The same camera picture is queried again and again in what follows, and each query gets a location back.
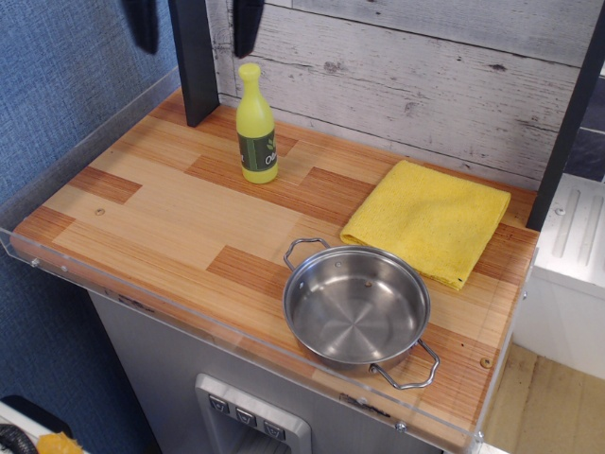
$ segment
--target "screw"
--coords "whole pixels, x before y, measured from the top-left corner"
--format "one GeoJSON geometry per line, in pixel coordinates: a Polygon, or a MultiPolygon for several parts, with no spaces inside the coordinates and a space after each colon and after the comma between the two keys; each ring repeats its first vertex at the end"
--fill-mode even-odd
{"type": "Polygon", "coordinates": [[[481,364],[481,367],[484,369],[492,368],[492,360],[489,358],[482,358],[481,361],[479,361],[479,363],[481,364]]]}
{"type": "Polygon", "coordinates": [[[403,421],[399,421],[397,424],[395,424],[395,430],[397,430],[399,433],[406,433],[407,424],[403,421]]]}

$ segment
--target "black post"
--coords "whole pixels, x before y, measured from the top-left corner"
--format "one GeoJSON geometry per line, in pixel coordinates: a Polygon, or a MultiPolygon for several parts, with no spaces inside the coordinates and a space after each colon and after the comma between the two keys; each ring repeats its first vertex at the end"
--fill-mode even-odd
{"type": "Polygon", "coordinates": [[[574,145],[582,118],[595,90],[603,61],[605,61],[605,4],[601,7],[593,39],[588,46],[584,63],[579,70],[576,87],[569,100],[569,106],[567,112],[565,112],[559,135],[538,189],[538,196],[529,215],[527,227],[530,229],[542,230],[550,203],[555,197],[559,181],[565,170],[569,152],[574,145]]]}
{"type": "Polygon", "coordinates": [[[187,125],[218,107],[215,59],[205,0],[168,0],[187,125]]]}

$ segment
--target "black cord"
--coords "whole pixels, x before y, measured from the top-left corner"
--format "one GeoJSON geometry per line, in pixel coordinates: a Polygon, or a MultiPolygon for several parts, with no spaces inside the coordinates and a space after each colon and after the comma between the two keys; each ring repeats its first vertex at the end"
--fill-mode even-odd
{"type": "Polygon", "coordinates": [[[29,437],[12,424],[0,424],[0,445],[7,447],[14,454],[38,454],[38,449],[29,437]]]}

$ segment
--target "blue textured wall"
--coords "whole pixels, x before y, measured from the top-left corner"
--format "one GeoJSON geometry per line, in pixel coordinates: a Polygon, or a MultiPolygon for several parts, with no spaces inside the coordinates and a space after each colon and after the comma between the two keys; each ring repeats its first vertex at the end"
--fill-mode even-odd
{"type": "MultiPolygon", "coordinates": [[[[0,2],[0,205],[176,66],[136,48],[119,0],[0,2]]],[[[67,422],[95,454],[152,435],[87,294],[0,251],[0,396],[67,422]]]]}

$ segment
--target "green label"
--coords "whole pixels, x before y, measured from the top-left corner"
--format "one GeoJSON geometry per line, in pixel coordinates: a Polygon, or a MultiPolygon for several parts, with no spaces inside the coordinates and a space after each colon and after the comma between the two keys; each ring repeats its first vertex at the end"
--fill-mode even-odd
{"type": "Polygon", "coordinates": [[[275,130],[265,137],[250,139],[239,136],[239,151],[242,155],[242,166],[253,172],[272,168],[277,163],[277,147],[275,145],[275,130]]]}

